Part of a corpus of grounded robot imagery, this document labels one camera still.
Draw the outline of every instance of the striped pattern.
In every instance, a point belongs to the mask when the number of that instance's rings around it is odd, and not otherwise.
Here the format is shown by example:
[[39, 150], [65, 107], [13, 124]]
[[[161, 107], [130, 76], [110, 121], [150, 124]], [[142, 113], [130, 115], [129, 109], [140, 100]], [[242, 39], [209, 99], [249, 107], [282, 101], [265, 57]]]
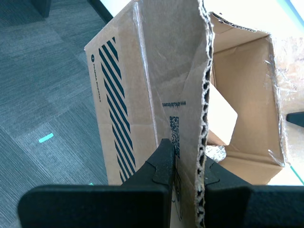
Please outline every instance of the striped pattern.
[[125, 94], [122, 86], [122, 75], [119, 69], [119, 58], [115, 48], [115, 37], [99, 48], [101, 70], [104, 74], [104, 86], [107, 91], [106, 99], [109, 104], [109, 114], [112, 120], [114, 144], [117, 151], [119, 175], [124, 183], [135, 173], [135, 158], [131, 129], [128, 122], [128, 111], [124, 103]]

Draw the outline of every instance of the corrugated cardboard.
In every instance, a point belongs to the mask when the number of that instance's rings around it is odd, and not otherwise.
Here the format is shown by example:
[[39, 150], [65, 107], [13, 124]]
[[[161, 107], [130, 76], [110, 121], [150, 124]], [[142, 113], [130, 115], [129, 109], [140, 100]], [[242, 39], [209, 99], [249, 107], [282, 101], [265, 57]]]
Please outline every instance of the corrugated cardboard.
[[[85, 47], [109, 184], [133, 175], [162, 138], [174, 144], [180, 200], [171, 227], [204, 226], [207, 119], [222, 117], [218, 135], [231, 135], [236, 122], [222, 165], [245, 180], [266, 183], [280, 170], [269, 151], [283, 157], [267, 34], [212, 17], [214, 56], [210, 19], [196, 0], [131, 1]], [[232, 117], [216, 104], [207, 117], [212, 100]]]

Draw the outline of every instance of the torn cardboard edge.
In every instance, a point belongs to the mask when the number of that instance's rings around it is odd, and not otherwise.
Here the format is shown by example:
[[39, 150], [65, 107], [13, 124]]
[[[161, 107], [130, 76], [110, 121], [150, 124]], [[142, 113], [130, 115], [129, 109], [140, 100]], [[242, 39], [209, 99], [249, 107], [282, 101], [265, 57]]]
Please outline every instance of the torn cardboard edge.
[[210, 17], [206, 12], [206, 9], [203, 4], [203, 0], [199, 0], [199, 13], [205, 23], [206, 28], [206, 52], [209, 58], [208, 65], [205, 68], [202, 77], [202, 113], [200, 117], [200, 137], [198, 143], [198, 156], [197, 156], [197, 173], [195, 179], [195, 217], [196, 224], [198, 227], [205, 227], [205, 162], [206, 162], [206, 146], [207, 146], [207, 136], [209, 131], [207, 114], [209, 107], [209, 88], [210, 88], [210, 76], [212, 71], [212, 60], [213, 60], [213, 41], [214, 41], [214, 33], [212, 29], [212, 24], [210, 21]]

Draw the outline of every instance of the open cardboard box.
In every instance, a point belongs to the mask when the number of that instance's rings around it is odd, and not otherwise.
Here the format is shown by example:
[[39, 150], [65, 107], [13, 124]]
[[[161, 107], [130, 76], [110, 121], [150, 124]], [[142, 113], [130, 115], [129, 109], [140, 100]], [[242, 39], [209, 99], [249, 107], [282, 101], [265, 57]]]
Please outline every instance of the open cardboard box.
[[211, 14], [216, 88], [238, 114], [220, 164], [252, 184], [267, 184], [282, 169], [269, 34], [239, 28]]
[[[171, 227], [202, 226], [212, 71], [216, 92], [238, 114], [220, 164], [267, 184], [284, 161], [269, 35], [211, 19], [213, 28], [202, 1], [133, 0], [85, 47], [109, 184], [133, 175], [162, 138], [172, 140], [180, 201]], [[232, 134], [236, 116], [221, 111]]]

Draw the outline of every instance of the cardboard flap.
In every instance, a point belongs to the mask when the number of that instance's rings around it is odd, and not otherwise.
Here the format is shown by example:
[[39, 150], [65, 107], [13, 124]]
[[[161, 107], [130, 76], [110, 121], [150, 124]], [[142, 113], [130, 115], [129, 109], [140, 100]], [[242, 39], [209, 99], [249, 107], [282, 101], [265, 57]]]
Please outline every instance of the cardboard flap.
[[268, 184], [270, 180], [282, 170], [282, 167], [276, 165], [232, 157], [225, 158], [219, 164], [228, 171], [254, 185]]
[[253, 29], [235, 25], [214, 13], [211, 13], [210, 17], [211, 22], [214, 25], [213, 31], [215, 33], [215, 53], [269, 35], [262, 31], [255, 31]]

